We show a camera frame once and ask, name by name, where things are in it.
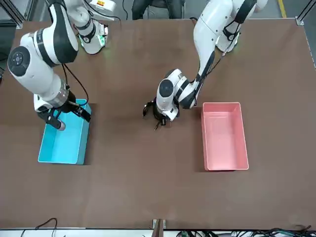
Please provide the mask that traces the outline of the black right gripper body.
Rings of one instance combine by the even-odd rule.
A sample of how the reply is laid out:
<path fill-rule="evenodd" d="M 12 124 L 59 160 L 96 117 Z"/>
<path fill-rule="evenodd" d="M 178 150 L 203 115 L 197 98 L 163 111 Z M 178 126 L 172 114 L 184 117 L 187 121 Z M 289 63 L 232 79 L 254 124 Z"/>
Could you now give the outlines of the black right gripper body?
<path fill-rule="evenodd" d="M 59 119 L 61 113 L 73 113 L 81 117 L 82 108 L 76 103 L 75 95 L 68 90 L 68 97 L 61 101 L 46 102 L 37 95 L 37 115 L 46 123 L 61 123 Z"/>

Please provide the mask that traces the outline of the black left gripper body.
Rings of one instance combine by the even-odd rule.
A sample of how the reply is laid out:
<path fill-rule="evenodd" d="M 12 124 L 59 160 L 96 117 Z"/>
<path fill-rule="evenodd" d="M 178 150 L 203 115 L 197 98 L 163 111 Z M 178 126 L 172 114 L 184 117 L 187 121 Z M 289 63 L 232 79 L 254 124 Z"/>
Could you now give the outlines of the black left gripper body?
<path fill-rule="evenodd" d="M 165 126 L 169 118 L 158 111 L 154 111 L 154 117 L 158 121 L 157 126 Z"/>

